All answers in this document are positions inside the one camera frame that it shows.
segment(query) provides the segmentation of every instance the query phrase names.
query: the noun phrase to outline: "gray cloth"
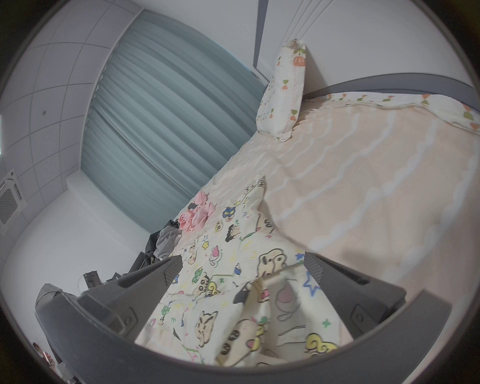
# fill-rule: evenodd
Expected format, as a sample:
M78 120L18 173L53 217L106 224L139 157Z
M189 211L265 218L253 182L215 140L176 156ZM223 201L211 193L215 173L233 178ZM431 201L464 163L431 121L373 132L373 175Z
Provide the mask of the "gray cloth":
M181 238L181 229L166 226L158 234L156 241L156 249L153 255L162 260L162 258L169 256Z

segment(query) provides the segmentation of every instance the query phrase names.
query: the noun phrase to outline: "blue masked cartoon character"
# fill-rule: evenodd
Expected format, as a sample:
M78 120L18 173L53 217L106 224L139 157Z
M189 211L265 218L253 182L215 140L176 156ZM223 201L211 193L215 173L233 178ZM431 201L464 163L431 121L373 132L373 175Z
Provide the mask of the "blue masked cartoon character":
M225 207L223 210L223 218L226 221L232 221L233 216L235 215L235 207Z

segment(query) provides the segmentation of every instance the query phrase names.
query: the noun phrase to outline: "patterned pillow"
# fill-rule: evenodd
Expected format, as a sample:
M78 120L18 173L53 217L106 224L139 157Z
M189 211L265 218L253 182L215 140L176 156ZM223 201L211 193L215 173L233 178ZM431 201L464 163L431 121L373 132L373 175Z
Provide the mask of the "patterned pillow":
M265 90L257 113L257 130L281 142L291 137L297 122L305 80L305 45L290 41L280 50L273 78Z

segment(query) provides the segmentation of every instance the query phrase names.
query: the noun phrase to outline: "teal curtain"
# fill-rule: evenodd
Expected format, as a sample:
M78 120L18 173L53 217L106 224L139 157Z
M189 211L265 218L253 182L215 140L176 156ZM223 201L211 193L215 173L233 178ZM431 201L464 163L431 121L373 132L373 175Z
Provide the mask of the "teal curtain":
M82 170L153 233L251 138L263 91L215 42L144 11L98 83L85 126Z

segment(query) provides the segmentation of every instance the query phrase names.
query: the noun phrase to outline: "ceiling air vent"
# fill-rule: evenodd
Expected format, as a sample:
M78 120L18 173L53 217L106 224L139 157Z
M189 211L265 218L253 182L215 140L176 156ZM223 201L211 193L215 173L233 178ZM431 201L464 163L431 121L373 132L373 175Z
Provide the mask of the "ceiling air vent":
M10 224L26 207L27 202L18 186L17 176L12 169L0 182L0 234L7 232Z

